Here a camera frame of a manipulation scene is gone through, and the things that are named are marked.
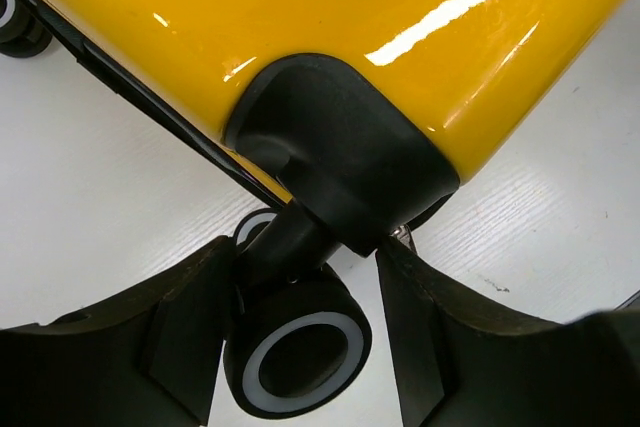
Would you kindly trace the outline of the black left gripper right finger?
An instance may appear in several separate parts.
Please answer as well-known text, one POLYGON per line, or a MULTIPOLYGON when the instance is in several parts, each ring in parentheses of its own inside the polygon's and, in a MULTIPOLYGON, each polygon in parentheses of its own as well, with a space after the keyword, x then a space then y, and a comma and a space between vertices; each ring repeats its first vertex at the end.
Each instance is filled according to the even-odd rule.
POLYGON ((635 426, 639 312, 568 324, 499 304, 396 239, 377 251, 406 426, 635 426))

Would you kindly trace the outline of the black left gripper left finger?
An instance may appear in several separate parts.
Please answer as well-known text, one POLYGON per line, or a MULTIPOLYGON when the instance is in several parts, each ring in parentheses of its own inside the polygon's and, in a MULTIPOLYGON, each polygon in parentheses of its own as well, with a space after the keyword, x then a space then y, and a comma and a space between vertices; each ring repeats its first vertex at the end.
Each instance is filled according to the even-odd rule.
POLYGON ((2 330, 2 425, 206 425, 235 253, 220 236, 47 325, 2 330))

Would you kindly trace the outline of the yellow hard-shell suitcase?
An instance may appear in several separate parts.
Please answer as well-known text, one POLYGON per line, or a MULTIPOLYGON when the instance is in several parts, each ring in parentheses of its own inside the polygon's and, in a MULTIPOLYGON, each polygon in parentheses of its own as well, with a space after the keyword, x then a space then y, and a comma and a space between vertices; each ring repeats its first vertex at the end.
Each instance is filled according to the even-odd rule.
POLYGON ((266 202, 229 237, 223 372, 267 420, 340 395, 370 324, 329 265, 470 180, 622 0, 1 0, 1 51, 59 41, 266 202))

